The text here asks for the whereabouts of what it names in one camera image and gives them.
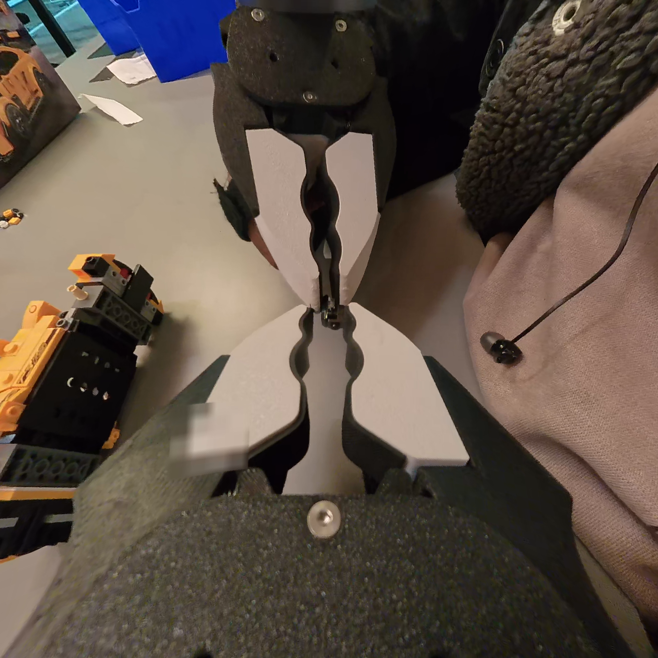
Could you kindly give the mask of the white paper scrap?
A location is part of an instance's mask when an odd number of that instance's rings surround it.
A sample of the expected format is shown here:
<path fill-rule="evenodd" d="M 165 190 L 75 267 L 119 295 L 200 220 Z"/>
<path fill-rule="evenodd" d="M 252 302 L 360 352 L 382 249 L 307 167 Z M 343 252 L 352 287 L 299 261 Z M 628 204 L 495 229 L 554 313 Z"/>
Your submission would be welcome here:
<path fill-rule="evenodd" d="M 116 100 L 88 94 L 80 94 L 78 98 L 85 99 L 97 110 L 103 112 L 122 126 L 134 126 L 143 121 L 143 118 L 138 115 L 138 113 L 127 108 Z"/>
<path fill-rule="evenodd" d="M 157 73 L 145 53 L 135 54 L 128 58 L 116 59 L 108 63 L 106 68 L 114 77 L 128 86 L 134 86 L 157 77 Z"/>

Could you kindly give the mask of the lego set box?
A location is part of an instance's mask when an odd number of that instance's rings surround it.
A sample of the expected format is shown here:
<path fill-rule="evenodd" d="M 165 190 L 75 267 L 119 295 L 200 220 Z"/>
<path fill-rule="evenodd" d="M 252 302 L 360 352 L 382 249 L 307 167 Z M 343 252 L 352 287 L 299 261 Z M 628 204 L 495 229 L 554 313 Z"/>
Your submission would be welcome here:
<path fill-rule="evenodd" d="M 7 1 L 1 2 L 1 187 L 80 112 L 74 95 Z"/>

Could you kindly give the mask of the person's right hand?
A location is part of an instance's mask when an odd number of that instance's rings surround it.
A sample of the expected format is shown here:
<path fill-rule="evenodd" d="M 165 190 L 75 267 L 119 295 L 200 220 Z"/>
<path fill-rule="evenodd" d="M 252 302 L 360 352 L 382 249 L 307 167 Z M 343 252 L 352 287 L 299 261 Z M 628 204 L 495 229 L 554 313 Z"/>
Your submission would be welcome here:
<path fill-rule="evenodd" d="M 251 219 L 248 224 L 248 235 L 251 243 L 256 247 L 259 253 L 267 260 L 269 265 L 278 270 L 278 266 L 275 262 L 274 257 L 272 256 L 268 246 L 263 239 L 262 235 L 259 232 L 259 228 L 254 219 Z"/>

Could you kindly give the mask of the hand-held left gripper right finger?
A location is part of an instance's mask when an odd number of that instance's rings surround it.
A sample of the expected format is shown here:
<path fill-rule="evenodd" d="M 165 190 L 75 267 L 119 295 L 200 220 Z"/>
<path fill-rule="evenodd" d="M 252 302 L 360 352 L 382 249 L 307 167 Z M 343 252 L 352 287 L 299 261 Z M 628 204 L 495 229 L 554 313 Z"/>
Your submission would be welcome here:
<path fill-rule="evenodd" d="M 421 351 L 358 303 L 344 307 L 343 452 L 373 494 L 390 470 L 414 481 L 423 467 L 462 467 L 470 456 Z"/>

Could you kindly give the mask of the blue plastic bin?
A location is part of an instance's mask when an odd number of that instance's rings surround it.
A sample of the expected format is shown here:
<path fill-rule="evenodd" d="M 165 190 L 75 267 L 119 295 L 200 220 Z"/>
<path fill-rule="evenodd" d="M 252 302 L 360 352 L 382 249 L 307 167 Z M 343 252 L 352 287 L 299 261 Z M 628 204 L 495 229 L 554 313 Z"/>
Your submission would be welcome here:
<path fill-rule="evenodd" d="M 226 63 L 220 21 L 235 1 L 113 1 L 162 83 Z"/>
<path fill-rule="evenodd" d="M 123 12 L 111 1 L 78 1 L 111 52 L 120 55 L 140 48 Z"/>

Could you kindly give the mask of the black wired earphone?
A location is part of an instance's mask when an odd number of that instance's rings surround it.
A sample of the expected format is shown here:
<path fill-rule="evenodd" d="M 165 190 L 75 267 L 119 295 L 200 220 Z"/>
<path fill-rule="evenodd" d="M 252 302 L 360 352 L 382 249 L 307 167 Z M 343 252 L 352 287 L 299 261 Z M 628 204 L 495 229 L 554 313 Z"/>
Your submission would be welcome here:
<path fill-rule="evenodd" d="M 613 265 L 620 259 L 621 255 L 625 251 L 627 244 L 630 240 L 630 236 L 636 224 L 636 219 L 639 214 L 642 205 L 646 199 L 647 194 L 649 193 L 652 185 L 657 179 L 657 165 L 651 170 L 647 176 L 645 182 L 643 183 L 641 189 L 639 190 L 629 213 L 629 216 L 625 222 L 623 232 L 619 243 L 604 264 L 588 279 L 581 283 L 577 288 L 573 289 L 561 299 L 557 300 L 550 308 L 548 308 L 544 313 L 542 313 L 534 322 L 529 326 L 524 328 L 521 332 L 514 336 L 512 339 L 507 339 L 501 334 L 496 332 L 485 332 L 480 337 L 480 344 L 483 350 L 489 354 L 489 356 L 494 360 L 495 363 L 505 366 L 512 366 L 517 364 L 523 358 L 523 352 L 520 349 L 518 343 L 528 334 L 533 332 L 540 324 L 545 322 L 548 317 L 552 316 L 556 311 L 565 306 L 571 300 L 579 296 L 584 292 L 588 287 L 593 285 L 598 279 L 600 279 L 606 272 L 608 272 Z"/>

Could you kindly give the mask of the orange black lego car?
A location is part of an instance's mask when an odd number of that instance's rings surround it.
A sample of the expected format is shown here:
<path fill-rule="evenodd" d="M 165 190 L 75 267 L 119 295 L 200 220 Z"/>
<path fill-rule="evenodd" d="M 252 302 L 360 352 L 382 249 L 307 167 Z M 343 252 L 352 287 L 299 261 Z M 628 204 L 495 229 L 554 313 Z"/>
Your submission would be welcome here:
<path fill-rule="evenodd" d="M 29 302 L 1 341 L 1 561 L 68 541 L 73 498 L 120 437 L 136 349 L 164 318 L 153 277 L 77 255 L 71 308 Z"/>

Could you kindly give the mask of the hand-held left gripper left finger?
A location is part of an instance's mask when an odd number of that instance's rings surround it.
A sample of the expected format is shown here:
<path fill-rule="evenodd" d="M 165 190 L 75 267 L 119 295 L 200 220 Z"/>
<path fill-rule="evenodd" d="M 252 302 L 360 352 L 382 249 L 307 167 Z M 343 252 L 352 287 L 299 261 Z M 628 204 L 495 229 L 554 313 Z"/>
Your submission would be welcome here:
<path fill-rule="evenodd" d="M 312 310 L 295 307 L 259 328 L 228 358 L 205 412 L 205 466 L 258 468 L 277 494 L 310 443 L 308 371 Z"/>

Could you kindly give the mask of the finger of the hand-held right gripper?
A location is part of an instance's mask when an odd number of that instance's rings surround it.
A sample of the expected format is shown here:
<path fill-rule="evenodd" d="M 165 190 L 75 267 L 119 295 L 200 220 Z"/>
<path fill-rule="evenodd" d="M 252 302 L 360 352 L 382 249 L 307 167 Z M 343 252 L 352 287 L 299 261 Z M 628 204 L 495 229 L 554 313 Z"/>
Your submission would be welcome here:
<path fill-rule="evenodd" d="M 303 207 L 307 155 L 311 178 L 325 152 L 325 137 L 285 135 L 273 128 L 247 130 L 257 193 L 255 224 L 278 270 L 307 307 L 320 310 L 320 273 L 311 245 L 312 225 Z"/>
<path fill-rule="evenodd" d="M 372 135 L 350 132 L 329 146 L 326 171 L 336 191 L 328 231 L 330 281 L 337 302 L 348 305 L 365 274 L 380 222 Z"/>

